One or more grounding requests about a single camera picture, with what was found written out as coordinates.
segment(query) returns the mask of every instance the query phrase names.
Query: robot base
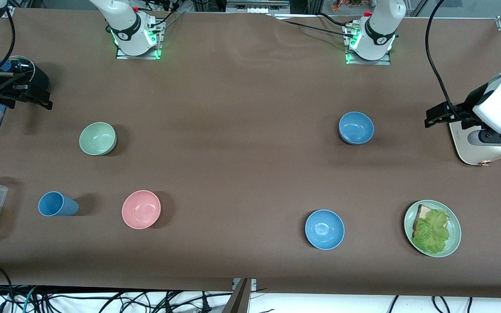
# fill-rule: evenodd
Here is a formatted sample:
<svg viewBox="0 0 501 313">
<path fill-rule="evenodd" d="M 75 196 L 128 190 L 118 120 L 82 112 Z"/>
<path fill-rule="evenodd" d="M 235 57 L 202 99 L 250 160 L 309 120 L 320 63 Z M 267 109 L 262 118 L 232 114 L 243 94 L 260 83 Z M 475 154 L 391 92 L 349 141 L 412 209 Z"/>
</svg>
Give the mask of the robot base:
<svg viewBox="0 0 501 313">
<path fill-rule="evenodd" d="M 501 159 L 501 147 L 472 145 L 467 141 L 469 133 L 480 130 L 481 127 L 461 129 L 461 122 L 449 123 L 451 137 L 459 159 L 470 166 L 488 166 L 491 162 Z"/>
<path fill-rule="evenodd" d="M 151 29 L 152 31 L 156 31 L 157 33 L 155 34 L 155 38 L 157 41 L 157 44 L 153 47 L 151 47 L 146 53 L 141 54 L 139 56 L 131 56 L 123 52 L 121 49 L 119 49 L 119 46 L 117 46 L 117 42 L 115 45 L 117 46 L 117 54 L 115 55 L 116 59 L 119 60 L 159 60 L 161 59 L 161 48 L 163 47 L 164 44 L 164 35 L 165 35 L 165 24 L 166 22 L 162 22 L 155 28 Z"/>
<path fill-rule="evenodd" d="M 354 28 L 347 28 L 346 26 L 342 26 L 341 29 L 344 33 L 349 33 L 355 35 L 357 30 Z M 350 49 L 351 38 L 344 37 L 344 45 L 345 45 L 345 62 L 347 64 L 364 64 L 364 65 L 390 65 L 390 52 L 386 52 L 386 54 L 378 60 L 366 60 L 362 59 L 362 57 L 358 56 L 357 52 Z"/>
</svg>

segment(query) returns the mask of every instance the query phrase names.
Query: tabletop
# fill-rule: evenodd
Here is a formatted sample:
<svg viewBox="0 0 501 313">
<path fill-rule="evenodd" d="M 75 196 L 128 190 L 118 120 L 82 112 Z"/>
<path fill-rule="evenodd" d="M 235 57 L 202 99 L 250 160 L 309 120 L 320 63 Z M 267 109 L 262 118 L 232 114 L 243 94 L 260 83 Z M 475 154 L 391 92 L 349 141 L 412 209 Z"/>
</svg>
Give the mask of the tabletop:
<svg viewBox="0 0 501 313">
<path fill-rule="evenodd" d="M 501 161 L 466 166 L 446 125 L 424 128 L 444 101 L 427 19 L 403 20 L 392 64 L 368 66 L 347 65 L 337 35 L 264 14 L 185 14 L 155 61 L 116 60 L 98 11 L 13 18 L 13 54 L 47 73 L 53 101 L 51 111 L 18 103 L 0 129 L 0 266 L 13 283 L 229 290 L 232 277 L 254 277 L 269 292 L 501 297 Z M 0 58 L 9 41 L 2 20 Z M 493 20 L 435 20 L 431 52 L 461 102 L 501 71 L 501 32 Z M 339 138 L 349 111 L 373 120 L 367 144 Z M 96 121 L 117 130 L 109 155 L 78 147 Z M 77 200 L 78 215 L 40 215 L 50 190 Z M 121 219 L 136 190 L 162 202 L 145 230 Z M 461 223 L 448 257 L 405 237 L 405 211 L 423 199 Z M 344 222 L 334 250 L 305 238 L 318 209 Z"/>
</svg>

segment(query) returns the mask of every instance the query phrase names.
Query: lettuce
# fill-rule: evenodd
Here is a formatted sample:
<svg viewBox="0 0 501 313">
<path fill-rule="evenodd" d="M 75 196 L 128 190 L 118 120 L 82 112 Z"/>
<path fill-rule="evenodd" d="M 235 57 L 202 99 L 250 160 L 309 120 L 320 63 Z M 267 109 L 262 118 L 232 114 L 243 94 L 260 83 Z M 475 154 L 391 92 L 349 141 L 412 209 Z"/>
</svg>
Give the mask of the lettuce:
<svg viewBox="0 0 501 313">
<path fill-rule="evenodd" d="M 444 210 L 432 210 L 426 218 L 419 218 L 416 224 L 417 235 L 413 237 L 413 243 L 427 253 L 442 252 L 446 240 L 450 238 L 450 232 L 445 227 L 447 222 L 448 216 Z"/>
</svg>

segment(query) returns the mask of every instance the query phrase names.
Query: green bowl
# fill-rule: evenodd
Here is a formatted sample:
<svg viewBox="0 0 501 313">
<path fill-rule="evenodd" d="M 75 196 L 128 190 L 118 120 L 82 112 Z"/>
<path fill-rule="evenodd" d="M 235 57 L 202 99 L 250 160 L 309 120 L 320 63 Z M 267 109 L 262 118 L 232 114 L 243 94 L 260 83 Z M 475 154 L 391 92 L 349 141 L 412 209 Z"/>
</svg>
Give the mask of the green bowl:
<svg viewBox="0 0 501 313">
<path fill-rule="evenodd" d="M 117 135 L 111 125 L 104 122 L 91 123 L 80 134 L 78 144 L 89 155 L 104 155 L 115 147 Z"/>
<path fill-rule="evenodd" d="M 419 212 L 420 204 L 424 204 L 425 206 L 428 206 L 433 210 L 444 210 L 446 212 L 446 215 L 450 218 L 450 220 L 448 221 L 448 226 L 446 227 L 450 232 L 450 238 L 446 240 L 446 246 L 444 247 L 444 250 L 441 252 L 438 253 L 424 252 L 413 243 L 413 231 L 414 231 L 413 224 L 415 223 L 415 218 L 417 217 L 417 213 Z M 450 208 L 435 200 L 420 200 L 412 204 L 412 206 L 409 207 L 409 209 L 405 214 L 404 227 L 405 227 L 405 235 L 407 236 L 407 239 L 409 239 L 409 242 L 411 242 L 411 244 L 417 250 L 426 254 L 427 256 L 447 257 L 450 254 L 454 253 L 454 251 L 459 247 L 459 242 L 461 242 L 461 226 L 459 226 L 459 221 L 457 216 L 455 216 L 454 212 L 452 212 Z"/>
</svg>

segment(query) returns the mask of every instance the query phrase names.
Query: cup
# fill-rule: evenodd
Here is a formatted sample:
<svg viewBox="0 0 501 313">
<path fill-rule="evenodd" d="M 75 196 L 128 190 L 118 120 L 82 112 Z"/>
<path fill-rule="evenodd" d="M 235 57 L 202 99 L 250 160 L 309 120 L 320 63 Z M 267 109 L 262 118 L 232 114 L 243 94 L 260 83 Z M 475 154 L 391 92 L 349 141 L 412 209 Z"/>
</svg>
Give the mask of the cup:
<svg viewBox="0 0 501 313">
<path fill-rule="evenodd" d="M 43 216 L 71 216 L 78 212 L 78 203 L 57 191 L 50 191 L 40 198 L 38 212 Z"/>
</svg>

